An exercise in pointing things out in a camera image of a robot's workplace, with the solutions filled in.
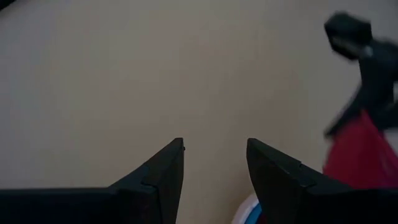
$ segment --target white object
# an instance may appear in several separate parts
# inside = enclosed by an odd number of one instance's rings
[[[251,194],[242,204],[239,206],[238,211],[236,211],[232,224],[244,224],[248,219],[251,211],[258,205],[259,199],[255,193]]]

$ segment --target red cloth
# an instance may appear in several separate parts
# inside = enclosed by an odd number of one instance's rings
[[[335,136],[323,173],[354,189],[398,187],[398,157],[363,111]]]

